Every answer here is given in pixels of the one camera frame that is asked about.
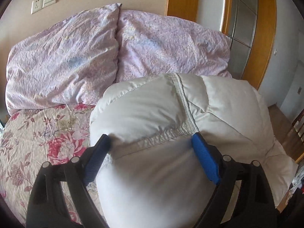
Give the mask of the white puffer down jacket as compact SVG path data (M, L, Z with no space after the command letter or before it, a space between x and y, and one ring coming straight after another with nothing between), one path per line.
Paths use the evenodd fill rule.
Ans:
M232 78L161 74L110 86L91 113L91 145L111 139L96 176L110 227L195 224L215 188L191 145L195 133L238 162L259 161L281 202L298 166L257 90Z

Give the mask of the floral beige bed quilt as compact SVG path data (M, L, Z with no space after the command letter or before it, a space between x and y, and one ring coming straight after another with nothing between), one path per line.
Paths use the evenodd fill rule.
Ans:
M1 136L1 195L21 224L42 163L65 164L90 146L94 107L62 104L45 110L19 110Z

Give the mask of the lilac floral left pillow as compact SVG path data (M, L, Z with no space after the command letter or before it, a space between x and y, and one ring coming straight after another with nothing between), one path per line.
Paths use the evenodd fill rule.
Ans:
M119 3L84 10L12 47L6 67L8 113L97 104L117 74L120 10Z

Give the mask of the lilac floral pillow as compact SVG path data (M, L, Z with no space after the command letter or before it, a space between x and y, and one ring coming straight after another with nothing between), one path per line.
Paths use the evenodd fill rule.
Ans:
M8 113L97 104L117 74L120 10L119 3L84 10L12 47L6 67Z
M195 22L122 10L116 39L116 82L164 73L231 77L228 37Z

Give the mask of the glass panel sliding door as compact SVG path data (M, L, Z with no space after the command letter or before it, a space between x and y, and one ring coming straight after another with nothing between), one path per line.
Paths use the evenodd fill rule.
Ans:
M248 63L257 24L258 0L232 0L228 37L230 59L228 71L241 79Z

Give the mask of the lilac floral right pillow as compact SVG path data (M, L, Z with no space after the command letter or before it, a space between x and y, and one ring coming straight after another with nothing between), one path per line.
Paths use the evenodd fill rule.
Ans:
M116 82L164 73L231 77L228 37L195 22L122 10L116 39Z

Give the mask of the white wall socket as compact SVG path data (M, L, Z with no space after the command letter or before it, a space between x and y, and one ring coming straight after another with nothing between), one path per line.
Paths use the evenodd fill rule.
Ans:
M33 0L31 4L31 14L34 14L42 9L43 0Z

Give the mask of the wooden door frame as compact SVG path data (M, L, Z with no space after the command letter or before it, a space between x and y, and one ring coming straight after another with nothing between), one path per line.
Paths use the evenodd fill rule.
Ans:
M167 0L165 13L227 35L231 74L260 87L274 45L276 0Z

